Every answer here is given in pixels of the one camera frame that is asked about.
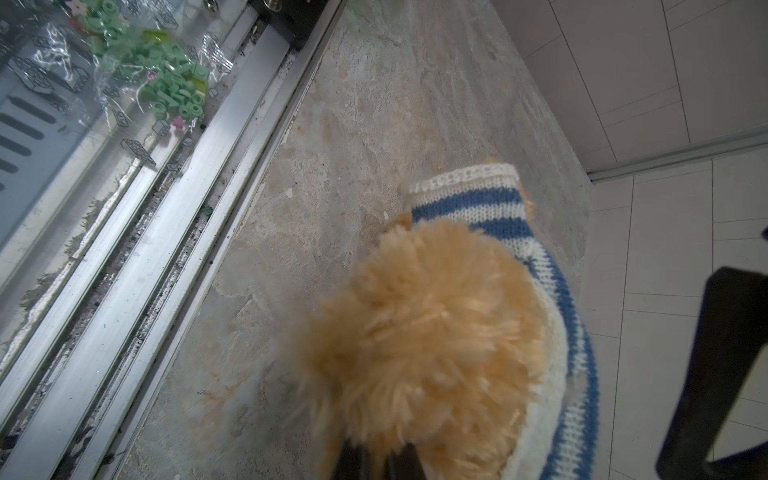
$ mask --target orange fur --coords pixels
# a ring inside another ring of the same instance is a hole
[[[429,478],[499,478],[543,373],[545,324],[498,240],[448,220],[395,226],[292,337],[319,480],[345,437],[366,444],[374,475],[412,442]]]

